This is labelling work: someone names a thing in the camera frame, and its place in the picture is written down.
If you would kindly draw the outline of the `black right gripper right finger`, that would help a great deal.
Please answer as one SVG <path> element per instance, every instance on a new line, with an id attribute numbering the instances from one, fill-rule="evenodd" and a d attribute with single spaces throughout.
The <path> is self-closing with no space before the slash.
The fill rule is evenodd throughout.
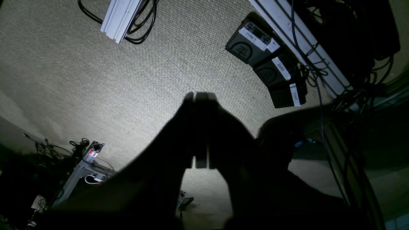
<path id="1" fill-rule="evenodd" d="M 209 163 L 225 179 L 233 215 L 231 230 L 276 230 L 282 217 L 279 178 L 285 169 L 269 158 L 247 128 L 222 108 L 214 93 L 196 93 Z"/>

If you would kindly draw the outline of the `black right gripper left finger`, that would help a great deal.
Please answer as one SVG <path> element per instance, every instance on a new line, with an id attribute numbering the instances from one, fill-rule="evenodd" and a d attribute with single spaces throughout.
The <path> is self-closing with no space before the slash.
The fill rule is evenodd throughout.
<path id="1" fill-rule="evenodd" d="M 51 209 L 53 230 L 181 228 L 175 218 L 186 164 L 183 144 L 194 94 L 183 103 L 152 143 L 128 166 L 101 185 Z"/>

